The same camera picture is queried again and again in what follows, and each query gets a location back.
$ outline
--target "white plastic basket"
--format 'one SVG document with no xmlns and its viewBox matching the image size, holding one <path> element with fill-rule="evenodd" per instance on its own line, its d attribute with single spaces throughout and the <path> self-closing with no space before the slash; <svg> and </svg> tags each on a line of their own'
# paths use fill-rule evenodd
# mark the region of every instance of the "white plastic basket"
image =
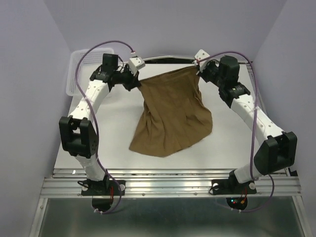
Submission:
<svg viewBox="0 0 316 237">
<path fill-rule="evenodd" d="M 70 63 L 68 68 L 68 76 L 67 76 L 67 86 L 66 93 L 69 96 L 80 95 L 80 92 L 75 83 L 75 71 L 77 64 L 80 58 L 88 51 L 88 49 L 78 50 L 71 54 Z M 79 85 L 82 86 L 83 79 L 81 78 L 81 69 L 84 65 L 89 64 L 102 64 L 102 56 L 104 53 L 114 53 L 112 48 L 96 48 L 92 50 L 88 55 L 83 59 L 78 71 L 78 82 Z"/>
</svg>

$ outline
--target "brown cloth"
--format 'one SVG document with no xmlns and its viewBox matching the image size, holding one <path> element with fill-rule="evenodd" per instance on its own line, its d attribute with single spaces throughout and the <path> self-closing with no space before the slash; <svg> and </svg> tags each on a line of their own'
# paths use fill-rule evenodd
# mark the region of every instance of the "brown cloth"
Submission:
<svg viewBox="0 0 316 237">
<path fill-rule="evenodd" d="M 165 157 L 197 143 L 212 131 L 211 112 L 203 105 L 195 67 L 141 80 L 141 115 L 129 149 Z"/>
</svg>

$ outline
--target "folded fabric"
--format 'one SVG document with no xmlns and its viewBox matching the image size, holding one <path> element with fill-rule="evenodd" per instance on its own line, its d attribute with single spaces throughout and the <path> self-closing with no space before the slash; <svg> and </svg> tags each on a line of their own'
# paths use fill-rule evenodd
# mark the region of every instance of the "folded fabric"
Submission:
<svg viewBox="0 0 316 237">
<path fill-rule="evenodd" d="M 140 81 L 144 112 L 130 150 L 165 157 L 211 133 L 212 114 L 202 103 L 196 73 L 186 67 Z"/>
</svg>

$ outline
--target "gray wall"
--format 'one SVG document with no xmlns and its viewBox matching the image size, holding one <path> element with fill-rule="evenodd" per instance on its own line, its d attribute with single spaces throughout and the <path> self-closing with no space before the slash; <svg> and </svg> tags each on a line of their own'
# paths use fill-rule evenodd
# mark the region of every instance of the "gray wall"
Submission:
<svg viewBox="0 0 316 237">
<path fill-rule="evenodd" d="M 316 1 L 288 0 L 255 58 L 270 117 L 298 136 L 295 166 L 316 236 Z"/>
<path fill-rule="evenodd" d="M 254 59 L 286 0 L 44 0 L 71 51 L 106 40 L 142 57 L 233 49 Z M 116 52 L 123 53 L 121 47 Z"/>
<path fill-rule="evenodd" d="M 0 0 L 0 236 L 29 235 L 59 148 L 70 51 L 42 0 Z"/>
</svg>

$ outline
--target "gray floor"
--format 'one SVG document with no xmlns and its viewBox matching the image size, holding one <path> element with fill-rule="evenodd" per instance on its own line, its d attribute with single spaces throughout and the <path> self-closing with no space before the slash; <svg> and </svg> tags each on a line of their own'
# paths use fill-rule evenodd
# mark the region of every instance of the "gray floor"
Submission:
<svg viewBox="0 0 316 237">
<path fill-rule="evenodd" d="M 249 198 L 248 209 L 267 199 Z M 225 199 L 217 200 L 225 204 Z M 300 237 L 291 197 L 274 197 L 264 209 L 242 213 L 213 198 L 123 199 L 118 212 L 93 213 L 90 199 L 51 199 L 41 237 Z"/>
</svg>

